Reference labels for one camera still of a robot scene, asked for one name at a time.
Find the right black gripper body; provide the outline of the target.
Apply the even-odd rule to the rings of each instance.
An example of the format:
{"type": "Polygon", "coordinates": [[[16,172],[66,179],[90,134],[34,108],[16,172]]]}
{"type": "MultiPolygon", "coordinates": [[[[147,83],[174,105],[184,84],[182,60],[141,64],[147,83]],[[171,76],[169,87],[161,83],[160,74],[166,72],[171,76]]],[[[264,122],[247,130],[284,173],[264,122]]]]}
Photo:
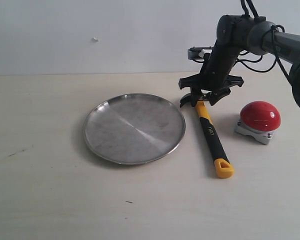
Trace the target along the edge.
{"type": "Polygon", "coordinates": [[[241,87],[244,80],[240,76],[230,75],[239,54],[244,50],[244,43],[236,40],[222,42],[216,40],[213,49],[203,57],[199,73],[178,82],[179,88],[197,88],[209,92],[218,92],[231,87],[241,87]]]}

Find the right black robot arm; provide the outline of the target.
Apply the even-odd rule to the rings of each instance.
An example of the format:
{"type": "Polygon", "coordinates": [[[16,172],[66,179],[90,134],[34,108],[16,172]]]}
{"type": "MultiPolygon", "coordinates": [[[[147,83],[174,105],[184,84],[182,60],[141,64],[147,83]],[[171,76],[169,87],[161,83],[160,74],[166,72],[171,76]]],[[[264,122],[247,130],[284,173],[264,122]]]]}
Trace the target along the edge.
{"type": "Polygon", "coordinates": [[[239,59],[242,51],[262,57],[272,54],[280,67],[282,60],[291,64],[289,72],[282,72],[289,82],[294,101],[300,108],[300,35],[286,33],[282,25],[275,25],[265,17],[249,15],[223,15],[216,29],[216,41],[210,47],[191,47],[187,51],[189,60],[202,64],[198,74],[181,78],[180,89],[190,92],[180,100],[180,105],[196,106],[199,100],[215,105],[231,93],[231,87],[241,87],[244,80],[230,72],[236,63],[247,63],[239,59]]]}

